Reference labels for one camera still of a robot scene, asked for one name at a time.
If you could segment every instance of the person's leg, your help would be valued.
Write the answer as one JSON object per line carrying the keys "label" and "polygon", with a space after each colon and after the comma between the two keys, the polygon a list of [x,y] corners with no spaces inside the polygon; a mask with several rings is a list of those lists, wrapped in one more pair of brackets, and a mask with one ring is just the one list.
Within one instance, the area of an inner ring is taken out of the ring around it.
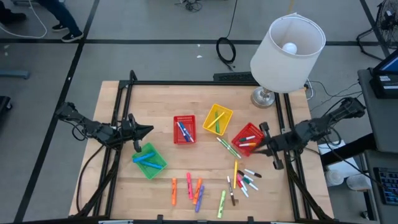
{"label": "person's leg", "polygon": [[40,5],[51,12],[60,21],[61,26],[66,26],[74,36],[82,35],[73,16],[59,0],[36,0]]}
{"label": "person's leg", "polygon": [[6,9],[4,3],[0,1],[0,22],[4,25],[21,22],[26,20],[26,15],[23,13],[12,13],[11,10]]}

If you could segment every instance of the wooden tabletop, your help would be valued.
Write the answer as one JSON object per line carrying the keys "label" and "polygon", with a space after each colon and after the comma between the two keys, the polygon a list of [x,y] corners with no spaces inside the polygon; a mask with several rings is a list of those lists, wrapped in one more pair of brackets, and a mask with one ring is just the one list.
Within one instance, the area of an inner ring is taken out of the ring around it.
{"label": "wooden tabletop", "polygon": [[[96,105],[94,120],[109,123],[113,113],[118,82],[103,82]],[[124,145],[119,165],[118,179],[113,201],[111,218],[150,219],[163,215],[165,220],[219,220],[217,211],[221,191],[228,192],[226,176],[233,177],[234,157],[216,140],[216,136],[202,128],[202,124],[214,103],[233,110],[233,116],[223,137],[227,141],[248,123],[256,126],[264,121],[269,123],[272,135],[280,133],[275,105],[267,109],[256,108],[250,101],[254,86],[184,86],[184,85],[134,85],[129,112],[139,124],[154,125],[141,142],[151,142],[167,161],[168,166],[156,178],[147,180],[138,166],[132,163],[135,153],[132,142]],[[310,119],[307,100],[303,90],[290,94],[290,102],[296,123]],[[119,119],[123,110],[122,98]],[[173,117],[194,114],[196,117],[197,142],[191,145],[173,143]],[[287,116],[284,109],[286,126]],[[96,140],[87,143],[82,165],[100,147]],[[316,143],[308,145],[317,149]],[[98,186],[104,150],[88,165],[82,181],[80,207],[92,196]],[[323,169],[318,155],[304,151],[303,168],[308,191],[325,213],[333,216]],[[239,160],[239,169],[248,168],[262,174],[255,178],[255,191],[248,187],[249,198],[242,191],[234,189],[237,205],[234,207],[227,194],[223,217],[220,220],[247,221],[293,221],[289,186],[285,170],[275,170],[272,158],[265,155],[251,155]],[[205,193],[199,213],[195,213],[192,201],[188,199],[186,173],[192,175],[195,188],[197,178],[203,179]],[[177,178],[177,205],[171,204],[172,178]],[[104,213],[107,191],[103,194],[101,212]],[[70,214],[76,213],[75,197]],[[304,217],[301,198],[300,213]]]}

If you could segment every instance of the gray floor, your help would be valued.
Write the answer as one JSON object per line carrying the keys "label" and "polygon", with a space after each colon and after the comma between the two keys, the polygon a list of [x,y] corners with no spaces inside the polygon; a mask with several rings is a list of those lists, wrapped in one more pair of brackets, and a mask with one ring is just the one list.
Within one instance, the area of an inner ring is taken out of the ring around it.
{"label": "gray floor", "polygon": [[[84,28],[94,0],[66,0],[81,29]],[[197,13],[174,6],[175,1],[100,0],[88,34],[89,39],[217,39],[228,32],[234,1],[204,0]],[[230,39],[261,40],[271,22],[286,14],[289,0],[239,1]],[[379,1],[367,0],[374,16]],[[18,34],[40,35],[42,28],[25,6],[14,11],[27,13],[29,20],[11,27]],[[34,5],[47,27],[56,20]],[[370,28],[359,0],[300,0],[294,11],[317,22],[329,41],[352,41]],[[49,32],[46,39],[63,34]],[[0,31],[0,39],[13,38]],[[376,41],[372,34],[365,40]],[[12,222],[29,181],[51,115],[55,109],[77,44],[3,44],[0,67],[29,70],[29,80],[0,78],[0,95],[12,97],[14,109],[2,121],[0,129],[0,223]],[[248,71],[256,45],[237,45],[236,71]],[[380,47],[366,47],[380,57]],[[318,59],[311,80],[325,84],[335,94],[357,82],[356,71],[373,67],[378,61],[363,55],[358,47],[326,46]],[[133,69],[140,80],[212,80],[214,73],[229,72],[206,44],[85,44],[70,86],[67,101],[92,117],[103,80],[127,79]],[[319,84],[308,101],[314,108],[328,99]],[[359,85],[346,93],[359,91]],[[338,99],[315,108],[312,116],[322,115]],[[342,121],[336,126],[346,142],[371,132],[368,118]],[[30,201],[25,221],[62,218],[68,215],[78,178],[85,142],[70,134],[70,126],[58,123]],[[369,223],[359,217],[365,210],[362,193],[344,185],[330,189],[336,218],[347,222]]]}

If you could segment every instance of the pink marker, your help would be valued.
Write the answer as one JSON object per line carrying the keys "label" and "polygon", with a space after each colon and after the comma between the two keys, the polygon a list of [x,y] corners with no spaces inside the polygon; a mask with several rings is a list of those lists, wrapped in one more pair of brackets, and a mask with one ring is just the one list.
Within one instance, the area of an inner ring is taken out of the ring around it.
{"label": "pink marker", "polygon": [[191,174],[189,172],[187,172],[187,184],[188,184],[189,199],[193,199]]}
{"label": "pink marker", "polygon": [[242,184],[242,187],[245,191],[248,191],[248,189],[246,188],[242,178],[239,175],[236,175],[236,178],[238,179],[238,181]]}

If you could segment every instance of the marker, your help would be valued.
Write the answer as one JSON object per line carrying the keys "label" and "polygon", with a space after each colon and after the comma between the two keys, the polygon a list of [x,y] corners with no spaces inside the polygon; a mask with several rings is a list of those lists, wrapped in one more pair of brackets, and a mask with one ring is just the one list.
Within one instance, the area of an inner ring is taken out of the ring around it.
{"label": "marker", "polygon": [[236,178],[238,178],[238,181],[242,184],[242,187],[245,191],[248,191],[248,189],[246,188],[241,176],[237,175]]}
{"label": "marker", "polygon": [[234,170],[234,189],[236,188],[236,172],[238,171],[238,161],[235,159],[235,170]]}
{"label": "marker", "polygon": [[240,182],[238,182],[238,180],[236,180],[235,182],[238,183],[238,186],[241,188],[243,194],[244,194],[246,197],[249,197],[248,193],[243,189],[242,184],[241,184]]}
{"label": "marker", "polygon": [[187,134],[188,138],[191,139],[191,142],[194,142],[190,133],[188,132],[188,130],[185,128],[184,124],[180,121],[181,124],[181,128],[185,131],[185,134]]}
{"label": "marker", "polygon": [[231,153],[233,156],[235,156],[235,157],[237,157],[237,158],[239,158],[239,159],[242,159],[242,157],[241,157],[239,154],[237,154],[234,150],[231,150],[231,149],[228,147],[228,145],[225,144],[225,142],[224,142],[223,140],[221,140],[219,137],[216,137],[216,138],[217,138],[217,140],[218,140],[225,148],[227,148],[227,150],[229,151],[229,153]]}
{"label": "marker", "polygon": [[251,175],[255,175],[256,177],[262,178],[261,174],[258,174],[258,173],[254,172],[254,171],[251,171],[251,170],[248,170],[248,169],[245,169],[244,171],[248,172]]}
{"label": "marker", "polygon": [[199,197],[198,197],[198,203],[197,203],[197,206],[195,207],[195,212],[196,212],[196,213],[199,212],[200,205],[201,205],[201,200],[202,200],[202,198],[203,198],[203,193],[204,193],[204,191],[205,191],[205,186],[202,185],[202,186],[200,187],[200,192],[199,192]]}
{"label": "marker", "polygon": [[231,180],[229,179],[229,176],[226,176],[226,180],[228,181],[229,185],[229,194],[231,195],[232,205],[235,206],[234,192],[232,191]]}
{"label": "marker", "polygon": [[153,164],[153,163],[147,162],[147,161],[139,161],[139,163],[141,163],[142,165],[145,165],[145,166],[156,168],[156,169],[162,169],[163,168],[161,165]]}
{"label": "marker", "polygon": [[175,206],[177,204],[177,179],[172,179],[172,205]]}
{"label": "marker", "polygon": [[221,115],[219,115],[213,122],[211,122],[207,128],[212,127],[213,124],[215,124],[223,115],[225,114],[225,112],[222,112]]}
{"label": "marker", "polygon": [[220,133],[220,124],[218,121],[216,122],[216,132],[219,134]]}
{"label": "marker", "polygon": [[249,184],[250,187],[254,188],[255,190],[259,190],[254,184],[252,184],[252,183],[250,182],[250,180],[247,180],[246,178],[244,178],[243,180],[244,180],[247,184]]}
{"label": "marker", "polygon": [[180,125],[179,122],[177,122],[177,125],[178,125],[178,127],[180,128],[180,131],[181,131],[181,133],[182,133],[182,136],[184,136],[185,140],[186,140],[187,142],[189,142],[189,138],[188,138],[188,136],[185,134],[185,131],[181,128],[181,125]]}
{"label": "marker", "polygon": [[200,186],[201,186],[201,178],[198,179],[197,189],[196,189],[196,191],[195,191],[195,196],[193,196],[193,204],[194,204],[194,205],[196,205],[197,202],[198,202]]}
{"label": "marker", "polygon": [[191,174],[187,172],[188,197],[193,199]]}
{"label": "marker", "polygon": [[256,146],[256,143],[244,143],[244,144],[240,144],[239,145],[240,147],[243,147],[243,146]]}
{"label": "marker", "polygon": [[137,158],[132,159],[132,162],[143,161],[144,159],[150,158],[150,157],[152,157],[152,156],[154,156],[154,155],[155,155],[154,152],[150,152],[150,153],[145,154],[145,155],[143,155],[143,156],[140,156],[140,157],[137,157]]}
{"label": "marker", "polygon": [[246,138],[241,138],[241,139],[239,139],[239,141],[240,142],[244,142],[244,141],[247,141],[247,140],[250,140],[250,139],[254,139],[256,136],[249,136],[249,137],[246,137]]}
{"label": "marker", "polygon": [[238,170],[238,173],[241,174],[242,177],[245,177],[245,178],[247,178],[248,180],[250,180],[251,182],[254,181],[252,178],[250,178],[248,175],[244,174],[242,171]]}
{"label": "marker", "polygon": [[223,192],[221,193],[221,199],[220,199],[220,205],[218,207],[217,218],[221,218],[223,216],[225,193],[226,193],[225,190],[223,190]]}
{"label": "marker", "polygon": [[232,148],[232,146],[231,146],[227,141],[225,141],[224,139],[221,139],[221,141],[226,145],[226,147],[227,147],[230,151],[232,151],[232,152],[234,153],[234,155],[235,155],[236,157],[242,159],[241,155],[239,155],[239,153],[236,152],[235,149]]}

